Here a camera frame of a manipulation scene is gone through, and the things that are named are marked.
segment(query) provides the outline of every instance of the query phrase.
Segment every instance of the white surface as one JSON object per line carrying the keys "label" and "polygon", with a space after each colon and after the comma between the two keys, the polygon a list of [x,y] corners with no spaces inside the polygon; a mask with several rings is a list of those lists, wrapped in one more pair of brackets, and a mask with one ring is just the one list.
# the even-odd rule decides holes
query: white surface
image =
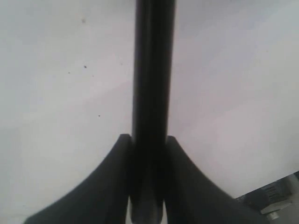
{"label": "white surface", "polygon": [[[0,3],[0,223],[63,196],[130,132],[134,7]],[[178,0],[169,134],[234,197],[299,169],[298,9]]]}

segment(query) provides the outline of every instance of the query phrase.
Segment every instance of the white wall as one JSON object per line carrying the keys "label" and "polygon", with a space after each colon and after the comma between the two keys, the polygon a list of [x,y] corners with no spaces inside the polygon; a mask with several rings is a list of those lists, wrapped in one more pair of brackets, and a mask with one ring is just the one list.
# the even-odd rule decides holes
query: white wall
{"label": "white wall", "polygon": [[[134,7],[0,3],[0,223],[63,196],[130,132]],[[232,196],[299,169],[298,9],[178,0],[169,133]]]}

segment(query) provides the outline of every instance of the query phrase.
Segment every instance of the black pole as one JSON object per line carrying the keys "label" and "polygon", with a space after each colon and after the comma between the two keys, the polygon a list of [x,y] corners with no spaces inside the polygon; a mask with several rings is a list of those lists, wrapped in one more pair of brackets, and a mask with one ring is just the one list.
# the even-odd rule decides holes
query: black pole
{"label": "black pole", "polygon": [[159,164],[167,136],[175,0],[137,0],[132,141],[132,221],[159,223]]}

